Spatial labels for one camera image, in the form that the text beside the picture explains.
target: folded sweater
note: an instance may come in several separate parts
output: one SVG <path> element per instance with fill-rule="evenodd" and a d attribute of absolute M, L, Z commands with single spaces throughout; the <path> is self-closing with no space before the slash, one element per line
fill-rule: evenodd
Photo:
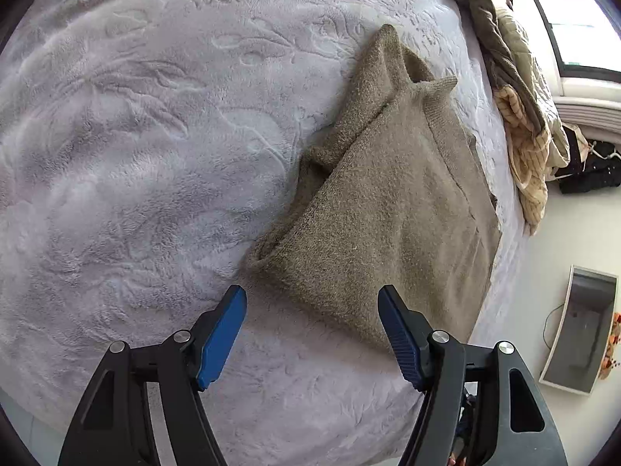
<path fill-rule="evenodd" d="M 293 203 L 251 250 L 250 268 L 371 344 L 387 345 L 385 284 L 465 341 L 500 233 L 474 139 L 449 106 L 455 84 L 435 80 L 384 25 L 324 142 L 303 153 Z"/>

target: silver bolt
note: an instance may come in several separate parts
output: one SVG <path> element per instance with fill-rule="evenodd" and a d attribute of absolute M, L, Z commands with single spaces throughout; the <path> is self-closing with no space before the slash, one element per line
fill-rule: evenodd
<path fill-rule="evenodd" d="M 177 342 L 178 344 L 184 344 L 190 339 L 190 336 L 191 336 L 190 331 L 186 331 L 185 329 L 182 329 L 181 331 L 177 331 L 173 335 L 173 339 L 175 339 L 175 342 Z"/>
<path fill-rule="evenodd" d="M 117 340 L 110 344 L 110 352 L 112 352 L 113 354 L 118 354 L 119 352 L 123 352 L 124 348 L 125 348 L 125 343 L 121 342 L 120 340 Z"/>
<path fill-rule="evenodd" d="M 503 354 L 513 354 L 515 347 L 509 342 L 500 342 L 498 344 L 498 350 L 500 350 Z"/>
<path fill-rule="evenodd" d="M 446 331 L 442 331 L 442 329 L 439 329 L 432 333 L 431 338 L 433 338 L 439 344 L 445 344 L 446 342 L 448 342 L 450 336 Z"/>

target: black window frame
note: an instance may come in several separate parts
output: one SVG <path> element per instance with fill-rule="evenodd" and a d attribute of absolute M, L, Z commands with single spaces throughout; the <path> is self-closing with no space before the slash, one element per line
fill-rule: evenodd
<path fill-rule="evenodd" d="M 554 35 L 552 25 L 543 11 L 541 2 L 539 0 L 535 0 L 535 5 L 539 11 L 539 15 L 541 16 L 541 20 L 543 21 L 546 31 L 548 32 L 548 37 L 550 39 L 550 43 L 552 44 L 554 55 L 557 59 L 558 73 L 561 77 L 578 77 L 581 79 L 608 80 L 610 82 L 621 83 L 621 72 L 617 72 L 616 70 L 597 68 L 595 66 L 566 64 L 563 62 L 560 49 L 558 48 L 557 38 Z"/>

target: bed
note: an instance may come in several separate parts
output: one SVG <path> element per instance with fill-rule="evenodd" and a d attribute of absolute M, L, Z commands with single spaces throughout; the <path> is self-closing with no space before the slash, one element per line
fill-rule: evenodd
<path fill-rule="evenodd" d="M 384 23 L 459 80 L 502 230 L 471 342 L 495 342 L 524 218 L 454 0 L 36 0 L 0 56 L 0 386 L 64 431 L 110 342 L 160 342 L 243 281 Z M 395 360 L 243 283 L 248 316 L 203 397 L 229 464 L 400 454 L 421 398 Z"/>

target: blue gripper pad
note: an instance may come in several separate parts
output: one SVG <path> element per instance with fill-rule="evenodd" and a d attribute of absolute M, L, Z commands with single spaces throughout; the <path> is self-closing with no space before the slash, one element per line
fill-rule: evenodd
<path fill-rule="evenodd" d="M 203 346 L 201 367 L 196 375 L 196 382 L 201 390 L 209 387 L 209 384 L 215 382 L 222 373 L 245 316 L 246 292 L 237 287 L 229 305 L 218 318 L 209 339 Z"/>
<path fill-rule="evenodd" d="M 420 349 L 408 331 L 401 313 L 384 288 L 378 293 L 378 312 L 403 378 L 411 382 L 416 390 L 423 391 L 424 378 L 420 366 Z"/>

